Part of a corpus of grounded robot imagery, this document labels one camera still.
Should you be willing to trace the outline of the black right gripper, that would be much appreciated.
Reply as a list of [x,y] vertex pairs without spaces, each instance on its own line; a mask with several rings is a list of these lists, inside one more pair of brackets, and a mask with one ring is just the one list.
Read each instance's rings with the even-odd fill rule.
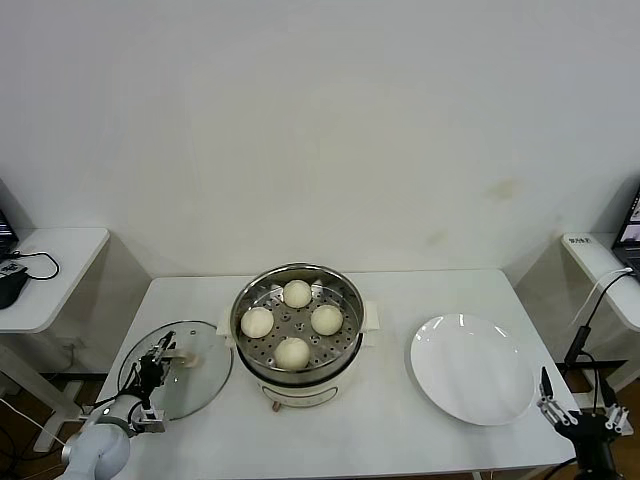
[[597,413],[566,411],[555,399],[545,367],[541,368],[540,399],[536,405],[543,417],[574,447],[577,474],[575,479],[623,479],[617,471],[611,445],[627,423],[629,409],[618,402],[605,378],[598,380],[603,405]]

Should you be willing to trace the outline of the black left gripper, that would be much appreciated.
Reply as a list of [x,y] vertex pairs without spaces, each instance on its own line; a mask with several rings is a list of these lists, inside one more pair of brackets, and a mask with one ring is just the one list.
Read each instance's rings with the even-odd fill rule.
[[163,358],[163,351],[175,347],[175,335],[175,331],[168,331],[139,359],[135,385],[137,395],[150,395],[163,385],[168,373],[168,361]]

